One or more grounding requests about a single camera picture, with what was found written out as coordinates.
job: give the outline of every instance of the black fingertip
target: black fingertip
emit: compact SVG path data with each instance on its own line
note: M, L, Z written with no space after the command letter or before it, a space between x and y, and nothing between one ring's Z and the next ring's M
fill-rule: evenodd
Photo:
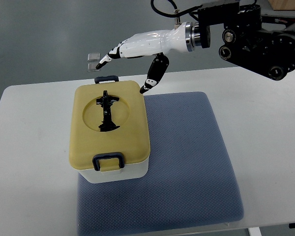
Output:
M144 86L142 86L142 87L140 88L140 93L141 93L141 94L145 93L146 91L147 91L147 89L144 89Z

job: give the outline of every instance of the robotic hand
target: robotic hand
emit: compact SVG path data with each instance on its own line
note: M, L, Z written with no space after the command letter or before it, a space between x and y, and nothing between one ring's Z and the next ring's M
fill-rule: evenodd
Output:
M156 86L162 79L169 65L169 60L165 55L170 50L187 53L192 52L195 46L200 44L200 33L197 32L197 25L184 22L173 30L139 33L122 41L103 57L96 69L100 69L111 62L112 59L156 55L147 73L146 82L140 89L140 93L144 93Z
M209 27L224 24L224 45L219 55L235 65L273 80L282 80L295 69L295 18L261 15L256 4L239 5L239 0L218 0L175 14L153 10L165 17L175 18L175 29L140 33L113 48L96 66L101 68L112 59L137 58L156 55L147 73L147 80L140 89L144 93L156 86L163 77L169 60L165 56L170 50L182 53L194 51L196 46L210 47ZM179 17L189 14L196 23L180 23ZM267 31L262 23L284 24L284 30Z

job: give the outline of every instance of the gray cushion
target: gray cushion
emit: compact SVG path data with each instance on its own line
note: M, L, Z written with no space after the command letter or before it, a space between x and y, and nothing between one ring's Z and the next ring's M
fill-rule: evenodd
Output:
M79 235L127 235L242 219L238 184L206 94L150 95L145 101L148 172L100 184L79 175Z

